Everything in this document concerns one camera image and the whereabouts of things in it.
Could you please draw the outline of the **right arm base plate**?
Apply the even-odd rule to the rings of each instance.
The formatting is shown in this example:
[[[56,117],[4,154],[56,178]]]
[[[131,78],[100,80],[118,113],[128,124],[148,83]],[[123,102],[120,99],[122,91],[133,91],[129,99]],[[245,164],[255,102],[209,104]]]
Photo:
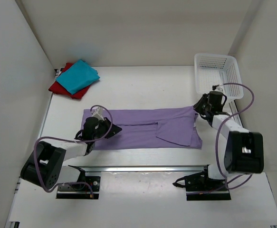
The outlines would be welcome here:
[[[211,179],[207,166],[201,172],[178,178],[173,186],[185,188],[187,201],[231,200],[225,181]]]

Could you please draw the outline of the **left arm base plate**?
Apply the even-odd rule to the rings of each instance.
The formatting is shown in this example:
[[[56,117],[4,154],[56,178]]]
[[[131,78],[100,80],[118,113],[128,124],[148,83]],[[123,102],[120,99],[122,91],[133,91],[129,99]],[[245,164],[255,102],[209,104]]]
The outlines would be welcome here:
[[[86,183],[92,189],[91,194],[88,186],[84,184],[77,185],[60,185],[57,189],[57,199],[74,199],[74,200],[97,200],[100,192],[100,176],[86,176]]]

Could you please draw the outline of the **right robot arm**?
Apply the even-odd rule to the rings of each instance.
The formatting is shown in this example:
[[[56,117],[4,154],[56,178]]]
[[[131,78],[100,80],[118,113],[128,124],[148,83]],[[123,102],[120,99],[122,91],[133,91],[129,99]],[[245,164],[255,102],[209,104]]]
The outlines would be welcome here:
[[[223,155],[215,149],[216,164],[207,165],[201,172],[177,179],[173,185],[185,188],[191,194],[207,194],[212,191],[228,189],[228,177],[235,174],[260,174],[264,169],[263,136],[251,132],[223,111],[227,97],[218,91],[203,94],[193,109],[217,130],[217,136],[227,140]]]

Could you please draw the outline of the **purple t shirt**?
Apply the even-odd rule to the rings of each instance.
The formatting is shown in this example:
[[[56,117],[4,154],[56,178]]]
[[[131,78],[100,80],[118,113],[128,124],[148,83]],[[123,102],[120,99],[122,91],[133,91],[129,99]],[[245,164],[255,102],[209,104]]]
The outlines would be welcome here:
[[[122,131],[110,139],[97,141],[95,150],[202,147],[202,139],[195,126],[198,114],[191,106],[154,110],[109,110],[103,116],[121,127]]]

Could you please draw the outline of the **teal t shirt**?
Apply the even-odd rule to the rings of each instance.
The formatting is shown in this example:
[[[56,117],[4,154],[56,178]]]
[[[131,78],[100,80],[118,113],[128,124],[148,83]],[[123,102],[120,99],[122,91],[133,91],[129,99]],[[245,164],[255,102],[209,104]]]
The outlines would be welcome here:
[[[80,59],[58,76],[56,81],[73,95],[99,79],[98,72]]]

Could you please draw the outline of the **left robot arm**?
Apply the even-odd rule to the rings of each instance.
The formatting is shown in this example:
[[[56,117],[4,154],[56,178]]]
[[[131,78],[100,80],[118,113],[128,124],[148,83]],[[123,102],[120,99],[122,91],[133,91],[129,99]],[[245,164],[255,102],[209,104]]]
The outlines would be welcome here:
[[[61,184],[70,185],[75,190],[81,190],[85,186],[90,188],[79,168],[63,166],[63,162],[88,155],[97,141],[110,139],[121,131],[122,128],[107,117],[93,116],[86,118],[74,141],[48,137],[64,142],[65,145],[54,146],[44,141],[46,137],[42,137],[35,143],[33,152],[21,169],[20,177],[48,193]]]

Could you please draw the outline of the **red t shirt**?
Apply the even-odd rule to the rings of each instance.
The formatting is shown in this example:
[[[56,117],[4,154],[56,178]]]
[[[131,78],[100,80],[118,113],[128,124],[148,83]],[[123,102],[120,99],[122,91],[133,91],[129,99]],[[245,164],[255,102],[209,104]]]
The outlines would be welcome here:
[[[85,79],[91,78],[94,75],[98,75],[98,72],[95,71],[94,69],[92,69],[92,71],[90,72],[91,74],[89,74],[89,76],[80,76],[79,73],[75,73],[74,71],[72,71],[72,73],[74,73],[74,80],[75,80],[74,83],[76,86],[83,84],[83,82],[79,81],[80,79],[85,80]],[[86,94],[89,87],[90,86],[87,85],[84,88],[78,90],[76,93],[71,94],[59,82],[55,81],[48,90],[57,95],[65,95],[65,96],[69,96],[72,99],[80,100]]]

